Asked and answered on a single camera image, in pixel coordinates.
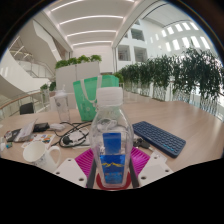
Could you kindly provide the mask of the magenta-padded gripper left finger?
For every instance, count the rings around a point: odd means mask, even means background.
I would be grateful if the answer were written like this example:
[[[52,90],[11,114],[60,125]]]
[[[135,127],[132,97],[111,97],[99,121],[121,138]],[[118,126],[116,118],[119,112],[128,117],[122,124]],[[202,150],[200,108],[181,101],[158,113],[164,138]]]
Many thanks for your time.
[[[78,186],[92,189],[96,174],[96,162],[92,150],[86,150],[75,159],[67,158],[54,174]]]

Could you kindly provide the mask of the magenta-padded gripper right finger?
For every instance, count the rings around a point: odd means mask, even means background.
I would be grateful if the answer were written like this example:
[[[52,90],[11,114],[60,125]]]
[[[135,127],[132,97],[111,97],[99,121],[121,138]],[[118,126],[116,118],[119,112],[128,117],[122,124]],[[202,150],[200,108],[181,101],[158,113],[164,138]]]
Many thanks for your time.
[[[148,155],[138,148],[133,148],[130,157],[130,177],[134,188],[143,187],[173,173],[166,164],[167,158],[154,150]]]

